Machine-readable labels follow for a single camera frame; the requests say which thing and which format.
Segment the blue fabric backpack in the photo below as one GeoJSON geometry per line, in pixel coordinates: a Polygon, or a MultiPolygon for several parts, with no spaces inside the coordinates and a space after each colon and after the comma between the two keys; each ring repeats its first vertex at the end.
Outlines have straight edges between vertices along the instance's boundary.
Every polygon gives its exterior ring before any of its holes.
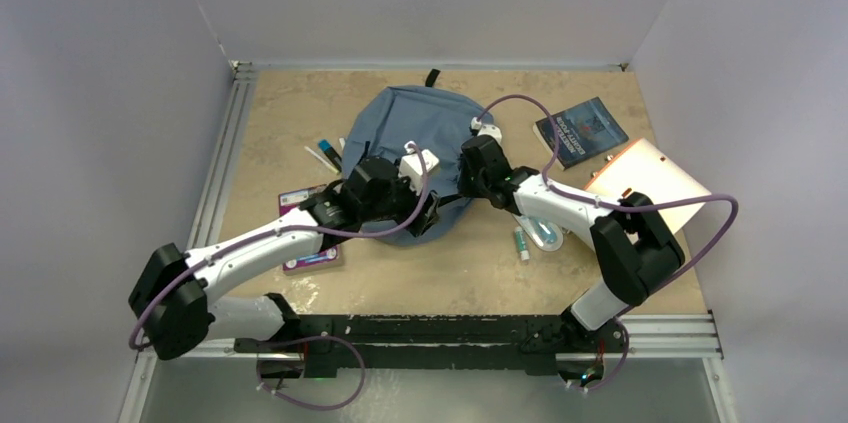
{"type": "Polygon", "coordinates": [[[415,142],[439,159],[429,189],[441,198],[457,193],[461,145],[472,137],[471,120],[483,107],[471,98],[430,86],[390,86],[383,89],[356,117],[346,137],[342,168],[349,175],[363,154],[390,161],[415,142]]]}

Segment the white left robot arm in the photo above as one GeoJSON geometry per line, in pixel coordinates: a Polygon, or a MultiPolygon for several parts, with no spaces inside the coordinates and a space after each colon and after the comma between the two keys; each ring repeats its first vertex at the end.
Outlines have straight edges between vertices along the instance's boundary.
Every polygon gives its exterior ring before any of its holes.
{"type": "Polygon", "coordinates": [[[162,360],[193,350],[220,322],[212,306],[240,284],[297,258],[351,239],[426,232],[437,218],[430,181],[439,160],[414,143],[396,162],[367,157],[277,219],[223,243],[153,251],[128,298],[136,317],[133,350],[154,349],[162,360]]]}

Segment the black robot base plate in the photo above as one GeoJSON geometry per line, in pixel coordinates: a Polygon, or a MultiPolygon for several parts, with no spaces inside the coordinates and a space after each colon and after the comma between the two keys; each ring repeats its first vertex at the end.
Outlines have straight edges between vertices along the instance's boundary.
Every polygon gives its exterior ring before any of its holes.
{"type": "Polygon", "coordinates": [[[615,321],[588,332],[565,315],[301,315],[266,341],[238,338],[238,353],[299,353],[308,378],[342,368],[514,370],[578,379],[600,353],[619,352],[615,321]]]}

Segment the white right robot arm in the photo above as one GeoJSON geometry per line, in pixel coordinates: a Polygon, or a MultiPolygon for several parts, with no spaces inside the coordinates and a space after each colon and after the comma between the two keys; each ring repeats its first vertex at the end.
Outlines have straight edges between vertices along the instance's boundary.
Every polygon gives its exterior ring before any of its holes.
{"type": "Polygon", "coordinates": [[[683,265],[684,251],[651,200],[635,192],[618,210],[612,201],[545,180],[526,166],[510,166],[501,145],[478,135],[461,146],[459,192],[488,200],[497,209],[559,226],[595,253],[600,279],[561,317],[564,342],[584,350],[596,342],[601,327],[628,307],[641,305],[683,265]]]}

